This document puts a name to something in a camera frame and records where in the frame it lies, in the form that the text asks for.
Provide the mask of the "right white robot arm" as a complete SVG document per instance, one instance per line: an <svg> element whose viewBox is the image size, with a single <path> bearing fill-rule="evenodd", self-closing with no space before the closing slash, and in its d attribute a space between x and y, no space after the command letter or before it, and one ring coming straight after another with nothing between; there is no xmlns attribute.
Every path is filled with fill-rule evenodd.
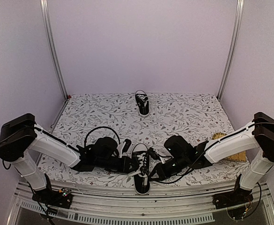
<svg viewBox="0 0 274 225"><path fill-rule="evenodd" d="M237 153L258 149L249 169L241 174L237 188L230 192L232 204L240 204L258 181L274 165L274 119L262 112L244 127L222 138L204 141L193 147L182 136L173 135L164 143L172 156L165 163L158 163L149 174L151 181L161 182L183 169L201 169Z"/></svg>

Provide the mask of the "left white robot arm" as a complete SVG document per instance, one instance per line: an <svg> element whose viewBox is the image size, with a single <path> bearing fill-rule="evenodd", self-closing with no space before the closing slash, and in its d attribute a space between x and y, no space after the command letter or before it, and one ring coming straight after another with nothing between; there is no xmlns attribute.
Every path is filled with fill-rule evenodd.
<svg viewBox="0 0 274 225"><path fill-rule="evenodd" d="M104 137L94 144L73 147L39 126L31 113L5 123L0 131L0 158L12 164L46 203L56 200L56 192L50 188L28 150L45 154L77 172L90 172L99 167L129 174L139 168L135 159L123 155L130 145L129 140L121 143Z"/></svg>

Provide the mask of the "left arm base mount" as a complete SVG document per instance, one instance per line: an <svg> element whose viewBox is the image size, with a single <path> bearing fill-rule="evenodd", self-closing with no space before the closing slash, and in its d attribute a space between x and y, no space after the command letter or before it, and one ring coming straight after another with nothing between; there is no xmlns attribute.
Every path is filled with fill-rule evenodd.
<svg viewBox="0 0 274 225"><path fill-rule="evenodd" d="M45 189L35 191L33 190L32 200L44 203L45 205L56 206L64 209L70 209L72 204L73 195L71 190L62 188L60 190L53 190L49 177L45 175L46 186Z"/></svg>

